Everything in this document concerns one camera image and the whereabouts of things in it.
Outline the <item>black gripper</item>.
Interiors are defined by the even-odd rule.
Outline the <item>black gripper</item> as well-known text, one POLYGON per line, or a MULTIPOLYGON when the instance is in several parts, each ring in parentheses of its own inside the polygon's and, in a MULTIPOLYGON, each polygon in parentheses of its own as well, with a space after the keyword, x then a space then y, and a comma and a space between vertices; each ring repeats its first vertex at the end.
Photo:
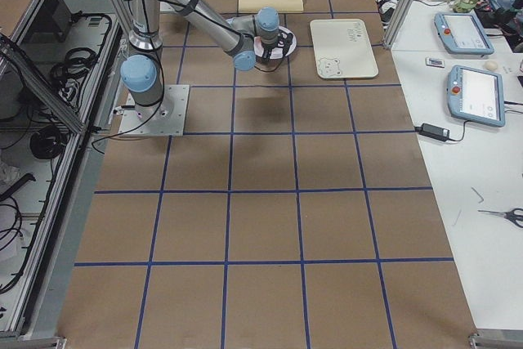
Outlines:
POLYGON ((278 38, 274 43, 262 43, 262 54, 263 60, 274 60, 283 59, 281 57, 281 50, 277 47, 278 38))

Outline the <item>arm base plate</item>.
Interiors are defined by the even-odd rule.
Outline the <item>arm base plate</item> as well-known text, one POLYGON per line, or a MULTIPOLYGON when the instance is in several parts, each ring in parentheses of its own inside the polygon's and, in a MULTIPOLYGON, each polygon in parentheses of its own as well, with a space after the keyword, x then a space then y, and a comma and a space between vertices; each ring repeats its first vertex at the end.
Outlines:
POLYGON ((136 105, 132 94, 128 93, 125 106, 131 108, 122 109, 118 133, 123 137, 183 136, 189 95, 189 85, 168 84, 163 101, 146 108, 136 105))

